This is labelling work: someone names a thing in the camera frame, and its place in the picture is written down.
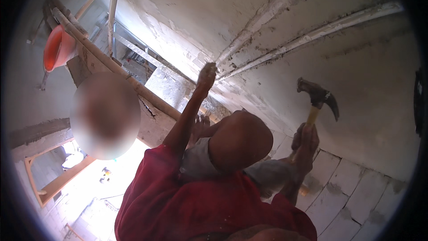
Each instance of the hammer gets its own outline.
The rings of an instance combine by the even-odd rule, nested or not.
[[[328,90],[323,89],[316,83],[304,80],[301,77],[297,80],[297,92],[301,91],[306,91],[309,94],[312,104],[306,124],[312,126],[315,123],[318,113],[324,103],[330,106],[336,121],[339,119],[339,107],[337,106],[336,99]]]

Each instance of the hammer head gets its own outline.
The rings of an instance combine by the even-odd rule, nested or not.
[[[330,106],[336,121],[339,119],[339,107],[333,94],[323,89],[320,85],[304,80],[302,77],[297,80],[297,92],[306,91],[311,98],[311,104],[321,109],[324,103]]]

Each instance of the orange bucket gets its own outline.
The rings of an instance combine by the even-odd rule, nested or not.
[[[76,53],[76,40],[69,35],[61,24],[55,27],[47,39],[43,52],[43,67],[46,72],[51,72],[59,66],[63,66]]]

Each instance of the wooden hammer handle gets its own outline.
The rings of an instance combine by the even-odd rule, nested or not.
[[[315,120],[317,120],[319,109],[313,105],[311,105],[311,110],[309,111],[308,120],[306,121],[307,125],[315,124]]]

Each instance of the maroon shirt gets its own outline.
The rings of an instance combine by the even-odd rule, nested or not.
[[[309,217],[277,194],[260,201],[242,172],[183,183],[180,162],[169,147],[148,149],[123,197],[115,222],[118,241],[188,240],[204,233],[228,233],[268,224],[315,241]]]

